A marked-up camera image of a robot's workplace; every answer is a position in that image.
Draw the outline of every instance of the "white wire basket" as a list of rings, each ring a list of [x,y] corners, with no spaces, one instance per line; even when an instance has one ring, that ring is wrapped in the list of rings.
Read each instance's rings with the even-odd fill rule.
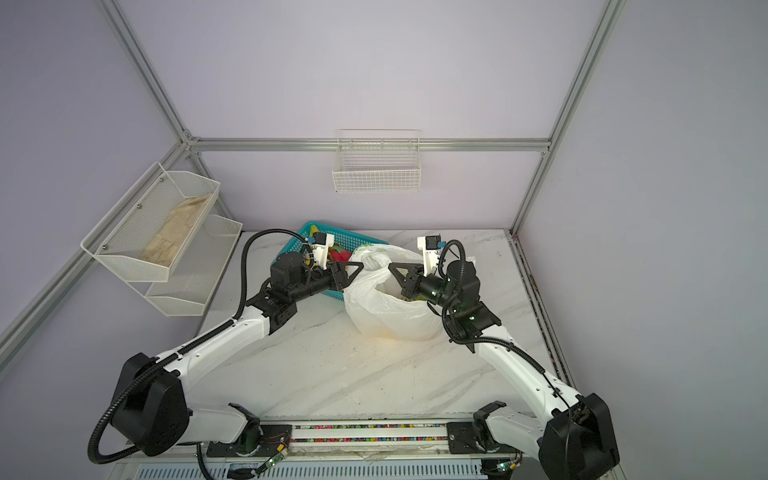
[[[159,164],[152,169],[160,169],[156,173],[157,178],[101,245],[91,251],[85,240],[81,243],[84,250],[124,282],[169,281],[219,196],[220,184],[215,180],[187,171],[166,171]],[[184,199],[208,195],[170,262],[158,264],[141,259],[144,249],[162,228],[171,209]]]
[[[152,283],[144,298],[165,316],[201,316],[240,238],[243,224],[210,214],[167,282]]]
[[[416,192],[422,182],[418,130],[338,131],[333,184],[344,194]],[[386,137],[353,139],[353,135]]]

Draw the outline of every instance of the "beige cloth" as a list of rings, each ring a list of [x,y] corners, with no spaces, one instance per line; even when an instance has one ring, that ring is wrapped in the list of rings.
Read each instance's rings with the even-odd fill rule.
[[[170,266],[209,200],[210,194],[205,197],[190,197],[173,207],[160,231],[141,252],[141,259],[157,265]]]

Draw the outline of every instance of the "black motor joint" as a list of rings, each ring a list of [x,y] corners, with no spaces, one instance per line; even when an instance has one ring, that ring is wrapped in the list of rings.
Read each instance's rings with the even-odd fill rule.
[[[356,268],[351,275],[346,271],[348,266]],[[296,302],[326,290],[340,292],[360,271],[362,263],[359,262],[328,262],[322,270],[308,265],[299,252],[285,252],[270,268],[270,286],[249,299],[246,305],[255,306],[270,319],[271,335],[296,315]]]

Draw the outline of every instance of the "blue plastic basket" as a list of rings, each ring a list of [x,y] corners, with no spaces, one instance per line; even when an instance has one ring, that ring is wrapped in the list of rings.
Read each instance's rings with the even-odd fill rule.
[[[349,230],[344,230],[343,228],[331,227],[330,225],[325,225],[324,223],[320,222],[307,222],[297,231],[297,233],[302,237],[308,237],[310,235],[310,228],[312,228],[312,225],[317,227],[317,230],[323,233],[332,233],[333,241],[344,247],[344,250],[347,250],[348,252],[354,252],[357,247],[365,245],[366,243],[384,243],[385,245],[389,245],[384,240],[379,240],[378,238],[373,237],[366,237],[365,235],[360,235],[359,233],[350,232]],[[292,238],[288,241],[288,243],[286,243],[286,246],[284,246],[280,253],[277,255],[279,256],[285,252],[298,251],[301,251],[301,243],[297,239]],[[327,296],[332,296],[337,300],[344,300],[344,294],[341,292],[326,290],[323,293],[325,293]]]

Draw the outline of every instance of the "lavender wall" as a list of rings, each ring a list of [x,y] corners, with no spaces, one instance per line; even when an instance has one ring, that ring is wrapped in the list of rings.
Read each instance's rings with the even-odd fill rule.
[[[309,220],[350,229],[509,228],[538,165],[536,152],[426,152],[419,192],[337,194],[336,154],[206,152],[246,230]]]
[[[0,329],[174,144],[93,2],[0,6]]]
[[[635,478],[765,478],[768,4],[627,2],[522,228]]]
[[[603,3],[123,0],[201,137],[548,137]]]
[[[173,144],[91,0],[0,2],[0,329]],[[92,267],[0,382],[0,476],[105,478],[85,446],[122,362],[194,327]]]

